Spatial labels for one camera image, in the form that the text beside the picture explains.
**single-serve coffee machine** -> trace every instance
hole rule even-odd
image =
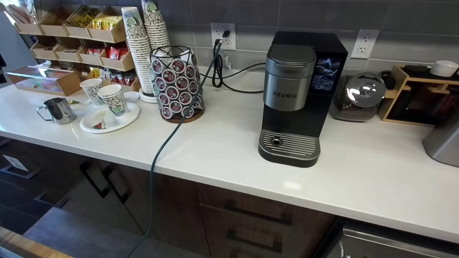
[[[259,155],[312,166],[347,52],[335,34],[277,31],[267,57]]]

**wall outlet cover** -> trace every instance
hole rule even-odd
[[[234,23],[211,23],[212,46],[221,39],[221,49],[235,50],[235,24]]]
[[[378,30],[366,30],[366,29],[358,30],[358,36],[355,39],[355,44],[350,57],[368,59],[373,52],[377,36],[378,36]]]

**mug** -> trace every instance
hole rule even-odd
[[[44,117],[41,110],[47,109],[50,117]],[[70,123],[76,119],[73,109],[64,97],[53,97],[46,100],[41,106],[36,109],[37,115],[46,122],[54,122],[59,125]]]
[[[97,95],[103,99],[114,116],[120,116],[126,112],[126,99],[120,84],[103,86],[97,90]]]
[[[84,90],[93,105],[103,105],[103,100],[97,95],[97,90],[102,87],[100,77],[83,80],[80,87]]]
[[[440,77],[452,77],[457,69],[459,69],[459,64],[454,62],[436,60],[430,69],[430,73]]]

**power cord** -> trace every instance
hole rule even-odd
[[[238,72],[235,72],[235,73],[231,73],[231,74],[226,74],[226,76],[224,76],[222,79],[228,79],[228,77],[234,77],[234,76],[236,76],[236,74],[239,74],[239,73],[244,73],[244,72],[246,72],[246,70],[251,70],[251,69],[254,69],[254,67],[258,67],[258,66],[264,66],[265,63],[254,63],[254,64],[249,64],[249,66],[246,66],[246,67],[242,67],[241,70],[238,70]]]
[[[225,30],[224,31],[224,34],[222,34],[222,39],[225,39],[225,37],[229,37],[229,30]],[[221,49],[221,39],[216,39],[215,40],[215,43],[213,43],[213,60],[212,60],[212,66],[213,66],[213,73],[212,73],[212,86],[213,87],[226,87],[226,89],[229,89],[229,90],[232,90],[232,92],[238,92],[238,93],[246,93],[246,95],[258,95],[258,93],[262,93],[264,90],[254,90],[254,92],[251,92],[251,90],[241,90],[241,89],[235,89],[235,87],[231,87],[229,84],[226,84],[225,83],[225,80],[224,79],[226,79],[226,77],[232,77],[232,76],[235,76],[235,74],[238,74],[238,73],[241,73],[241,72],[244,72],[244,70],[239,70],[239,72],[236,72],[236,73],[234,73],[234,74],[231,74],[231,76],[226,76],[226,77],[224,77],[224,59],[222,59],[222,56],[219,54],[219,49]]]
[[[202,86],[205,83],[205,80],[209,77],[209,72],[211,72],[211,67],[212,67],[212,63],[213,63],[213,59],[212,62],[209,63],[203,77],[202,77],[202,82],[199,83],[199,90],[202,90]],[[127,258],[130,258],[133,255],[133,252],[140,246],[140,244],[146,239],[146,236],[150,234],[152,228],[153,228],[153,173],[155,173],[155,168],[156,168],[156,162],[158,162],[158,158],[162,152],[162,149],[169,143],[169,140],[175,136],[175,133],[178,132],[178,129],[182,126],[183,123],[183,119],[179,120],[179,123],[175,126],[175,129],[172,130],[172,133],[168,136],[166,140],[163,140],[163,143],[160,145],[160,148],[158,149],[156,155],[155,155],[155,159],[152,162],[152,166],[149,169],[149,202],[150,202],[150,213],[149,213],[149,225],[147,225],[147,229],[146,232],[137,239],[137,242],[132,246],[132,249],[129,251],[127,254]]]

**white countertop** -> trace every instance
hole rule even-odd
[[[79,127],[89,107],[77,107],[79,117],[69,125],[43,122],[34,109],[49,97],[1,89],[0,135],[149,169],[175,126],[159,117],[158,106],[137,102],[142,112],[130,126],[89,135]],[[459,244],[459,168],[424,153],[420,140],[429,127],[328,117],[317,165],[294,168],[258,155],[261,95],[205,87],[203,99],[203,116],[169,142],[159,173]]]

